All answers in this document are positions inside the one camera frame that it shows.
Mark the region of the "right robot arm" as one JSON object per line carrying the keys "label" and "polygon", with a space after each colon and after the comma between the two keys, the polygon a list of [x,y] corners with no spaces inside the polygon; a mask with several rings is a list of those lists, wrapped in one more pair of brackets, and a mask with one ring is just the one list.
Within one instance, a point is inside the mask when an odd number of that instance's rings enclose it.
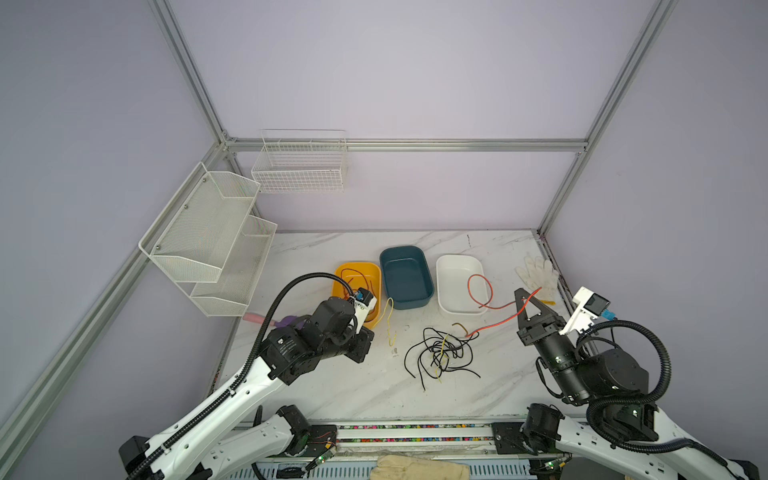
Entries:
{"label": "right robot arm", "polygon": [[[566,405],[585,407],[577,421],[557,407],[533,403],[520,428],[518,445],[532,455],[558,450],[586,457],[634,479],[757,479],[749,461],[730,460],[688,436],[659,407],[672,380],[671,356],[647,327],[617,318],[609,301],[587,288],[564,319],[535,293],[515,292],[518,336],[536,349],[536,368],[548,371]],[[653,347],[657,382],[613,338],[601,331],[633,331]]]}

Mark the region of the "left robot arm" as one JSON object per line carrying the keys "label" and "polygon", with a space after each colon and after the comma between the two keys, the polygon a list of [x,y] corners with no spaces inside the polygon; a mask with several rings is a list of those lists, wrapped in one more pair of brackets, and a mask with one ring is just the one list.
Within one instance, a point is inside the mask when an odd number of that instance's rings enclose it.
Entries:
{"label": "left robot arm", "polygon": [[[330,279],[346,297],[331,296],[315,311],[282,327],[271,321],[287,294],[302,282]],[[263,458],[305,450],[310,425],[294,405],[284,406],[245,432],[233,429],[262,402],[324,359],[343,355],[361,363],[374,334],[364,323],[377,299],[327,272],[291,280],[273,300],[243,366],[213,394],[162,432],[134,436],[120,448],[130,479],[222,479]]]}

